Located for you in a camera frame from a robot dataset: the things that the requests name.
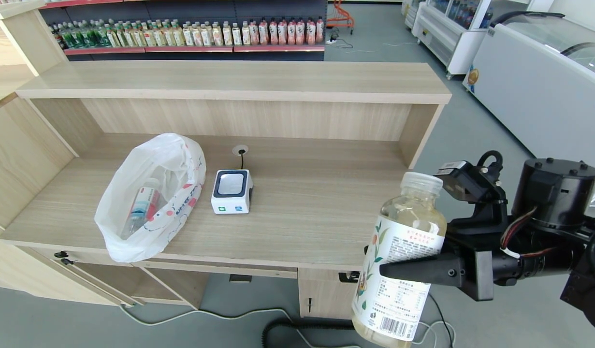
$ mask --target counter top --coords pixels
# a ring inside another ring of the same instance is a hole
[[[446,104],[425,63],[289,61],[64,62],[20,97]]]
[[[0,20],[10,18],[21,13],[39,9],[44,5],[44,0],[31,0],[24,2],[13,2],[12,4],[0,5]]]
[[[3,232],[16,245],[105,253],[98,202],[130,150],[148,134],[105,134],[50,181]],[[207,176],[183,229],[154,256],[172,260],[358,271],[381,205],[399,194],[407,167],[396,141],[191,136]],[[249,214],[216,215],[219,169],[238,168],[247,144],[254,189]]]

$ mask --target drawer handle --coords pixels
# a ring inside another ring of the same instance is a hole
[[[351,272],[348,276],[344,272],[338,272],[338,279],[341,283],[357,283],[360,278],[360,273],[357,271]]]
[[[58,253],[55,253],[55,257],[58,259],[62,259],[62,258],[66,258],[69,255],[67,255],[67,251],[59,251]]]

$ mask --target white wall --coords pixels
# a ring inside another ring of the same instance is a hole
[[[551,12],[563,13],[574,22],[595,30],[595,0],[554,0]]]

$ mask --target bottle cap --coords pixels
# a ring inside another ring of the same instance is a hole
[[[407,172],[401,181],[401,187],[417,188],[433,194],[439,194],[443,188],[443,181],[436,176],[417,172]]]

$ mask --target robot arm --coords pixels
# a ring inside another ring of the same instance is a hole
[[[495,161],[485,166],[487,158]],[[474,214],[448,223],[440,255],[379,267],[382,276],[455,286],[476,301],[492,300],[494,285],[528,277],[570,274],[560,299],[595,327],[595,218],[585,216],[595,168],[555,159],[525,162],[512,215],[500,187],[501,154],[489,151],[474,166],[446,163],[435,176]]]

